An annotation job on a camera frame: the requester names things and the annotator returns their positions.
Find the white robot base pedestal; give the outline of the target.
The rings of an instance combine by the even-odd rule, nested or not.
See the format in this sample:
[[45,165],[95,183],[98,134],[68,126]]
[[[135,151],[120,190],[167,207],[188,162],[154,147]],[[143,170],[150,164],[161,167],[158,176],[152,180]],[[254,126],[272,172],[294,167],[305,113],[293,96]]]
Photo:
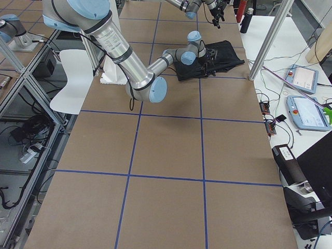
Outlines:
[[123,71],[107,56],[105,57],[100,83],[113,85],[125,85],[127,83]]

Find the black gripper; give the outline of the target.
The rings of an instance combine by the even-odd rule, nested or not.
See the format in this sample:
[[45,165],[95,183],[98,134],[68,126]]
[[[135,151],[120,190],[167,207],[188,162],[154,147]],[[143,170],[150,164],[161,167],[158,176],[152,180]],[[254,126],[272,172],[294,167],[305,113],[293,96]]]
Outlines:
[[212,23],[214,26],[219,26],[219,21],[222,20],[225,21],[224,18],[224,5],[217,5],[216,7],[210,9],[210,13],[213,16]]
[[204,43],[199,45],[198,62],[203,68],[214,65],[218,51],[215,48],[206,48]]

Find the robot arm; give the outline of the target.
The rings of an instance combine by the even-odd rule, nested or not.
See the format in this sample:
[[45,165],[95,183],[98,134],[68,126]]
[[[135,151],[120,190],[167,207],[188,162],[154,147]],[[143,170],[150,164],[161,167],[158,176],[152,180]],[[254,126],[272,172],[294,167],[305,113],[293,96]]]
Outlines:
[[138,101],[159,103],[165,98],[167,82],[160,75],[174,62],[192,65],[197,60],[206,66],[209,59],[200,33],[192,31],[187,35],[186,47],[167,49],[153,64],[145,66],[113,22],[109,1],[43,1],[43,19],[48,27],[93,36],[123,70],[128,81],[126,91]]
[[194,1],[178,1],[178,0],[166,0],[166,2],[170,3],[171,5],[175,6],[180,11],[186,14],[186,17],[189,19],[193,19],[201,7],[204,4],[208,7],[211,15],[213,16],[212,21],[208,21],[208,23],[213,24],[218,29],[220,28],[219,21],[224,21],[224,10],[227,6],[227,1],[215,1],[215,0],[194,0]]

